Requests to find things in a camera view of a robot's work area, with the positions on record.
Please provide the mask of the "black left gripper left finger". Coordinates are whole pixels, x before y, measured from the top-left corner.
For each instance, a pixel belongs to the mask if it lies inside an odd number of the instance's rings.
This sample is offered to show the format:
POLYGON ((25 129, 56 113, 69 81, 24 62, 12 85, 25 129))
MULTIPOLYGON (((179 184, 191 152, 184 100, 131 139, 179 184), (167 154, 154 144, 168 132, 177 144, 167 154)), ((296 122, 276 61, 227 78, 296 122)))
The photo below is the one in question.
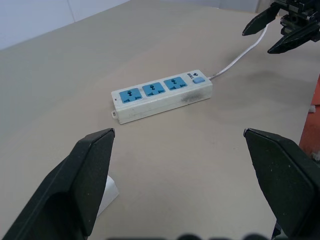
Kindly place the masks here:
POLYGON ((104 195, 115 130, 86 135, 43 179, 2 240, 87 240, 104 195))

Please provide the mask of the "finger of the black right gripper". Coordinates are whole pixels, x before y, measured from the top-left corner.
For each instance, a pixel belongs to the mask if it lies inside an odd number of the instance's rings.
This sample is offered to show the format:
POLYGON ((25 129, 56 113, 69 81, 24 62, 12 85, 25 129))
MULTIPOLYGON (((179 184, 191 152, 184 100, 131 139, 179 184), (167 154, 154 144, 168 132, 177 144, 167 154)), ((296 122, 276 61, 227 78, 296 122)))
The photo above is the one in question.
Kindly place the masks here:
POLYGON ((317 42, 319 40, 320 26, 317 23, 313 23, 284 35, 274 46, 272 46, 267 51, 267 53, 282 54, 293 50, 308 41, 317 42))
POLYGON ((278 14, 278 5, 272 4, 266 10, 254 17, 244 28, 242 36, 249 36, 263 30, 278 14))

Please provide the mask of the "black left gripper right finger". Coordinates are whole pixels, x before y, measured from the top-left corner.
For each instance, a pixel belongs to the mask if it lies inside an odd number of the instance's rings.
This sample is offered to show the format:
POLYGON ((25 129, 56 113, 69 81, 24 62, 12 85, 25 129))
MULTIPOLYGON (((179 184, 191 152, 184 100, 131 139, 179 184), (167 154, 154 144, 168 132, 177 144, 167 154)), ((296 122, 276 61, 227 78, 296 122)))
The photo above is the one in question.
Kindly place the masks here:
POLYGON ((247 128, 243 136, 260 189, 284 234, 320 240, 320 166, 278 134, 247 128))

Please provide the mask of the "white plug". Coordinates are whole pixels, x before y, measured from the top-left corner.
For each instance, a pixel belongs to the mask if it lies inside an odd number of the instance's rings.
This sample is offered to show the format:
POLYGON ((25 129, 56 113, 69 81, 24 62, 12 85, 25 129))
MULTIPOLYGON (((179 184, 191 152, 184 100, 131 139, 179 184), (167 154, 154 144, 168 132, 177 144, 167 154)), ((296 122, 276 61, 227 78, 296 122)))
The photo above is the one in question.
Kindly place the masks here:
POLYGON ((115 181, 108 175, 97 217, 118 197, 119 190, 115 181))

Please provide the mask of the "white power strip blue sockets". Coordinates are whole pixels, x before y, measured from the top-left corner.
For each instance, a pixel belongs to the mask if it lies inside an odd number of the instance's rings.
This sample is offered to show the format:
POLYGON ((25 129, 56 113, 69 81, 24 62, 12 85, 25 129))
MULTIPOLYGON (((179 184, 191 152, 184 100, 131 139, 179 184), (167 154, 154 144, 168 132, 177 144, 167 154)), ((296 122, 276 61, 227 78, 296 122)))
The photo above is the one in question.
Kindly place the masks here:
POLYGON ((112 91, 111 115, 126 124, 209 99, 212 94, 212 81, 197 69, 112 91))

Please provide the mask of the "red orange box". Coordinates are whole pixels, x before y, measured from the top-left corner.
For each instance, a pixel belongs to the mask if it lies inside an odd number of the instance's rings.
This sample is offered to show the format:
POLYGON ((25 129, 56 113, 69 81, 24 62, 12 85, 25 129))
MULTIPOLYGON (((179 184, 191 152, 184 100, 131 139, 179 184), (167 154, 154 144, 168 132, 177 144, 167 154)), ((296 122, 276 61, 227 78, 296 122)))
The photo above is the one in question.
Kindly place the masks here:
POLYGON ((320 164, 320 75, 311 100, 299 147, 316 163, 320 164))

